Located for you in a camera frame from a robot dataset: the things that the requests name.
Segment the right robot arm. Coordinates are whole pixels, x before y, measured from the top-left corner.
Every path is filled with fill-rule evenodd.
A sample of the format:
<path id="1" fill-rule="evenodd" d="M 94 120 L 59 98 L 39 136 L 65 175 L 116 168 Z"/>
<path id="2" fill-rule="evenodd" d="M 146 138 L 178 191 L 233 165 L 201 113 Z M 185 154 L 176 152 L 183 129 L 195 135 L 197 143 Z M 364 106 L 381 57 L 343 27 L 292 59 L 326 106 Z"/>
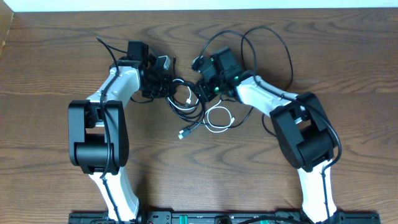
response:
<path id="1" fill-rule="evenodd" d="M 312 223 L 335 221 L 330 176 L 342 145 L 317 96 L 272 86 L 255 68 L 244 70 L 227 47 L 209 57 L 199 55 L 192 69 L 202 75 L 199 89 L 203 100 L 225 93 L 271 119 L 280 150 L 298 171 L 304 215 Z"/>

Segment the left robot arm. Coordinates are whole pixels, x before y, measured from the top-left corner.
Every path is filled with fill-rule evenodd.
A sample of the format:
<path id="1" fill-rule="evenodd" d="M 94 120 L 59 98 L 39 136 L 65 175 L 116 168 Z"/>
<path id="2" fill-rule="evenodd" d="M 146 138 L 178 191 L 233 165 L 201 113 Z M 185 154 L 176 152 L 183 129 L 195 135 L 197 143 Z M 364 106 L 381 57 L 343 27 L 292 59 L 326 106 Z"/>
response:
<path id="1" fill-rule="evenodd" d="M 85 100 L 68 106 L 69 157 L 98 186 L 107 211 L 74 212 L 69 223 L 147 223 L 147 212 L 133 192 L 126 171 L 129 137 L 124 109 L 140 91 L 150 103 L 174 93 L 170 58 L 142 41 L 130 40 L 113 58 L 109 76 Z"/>

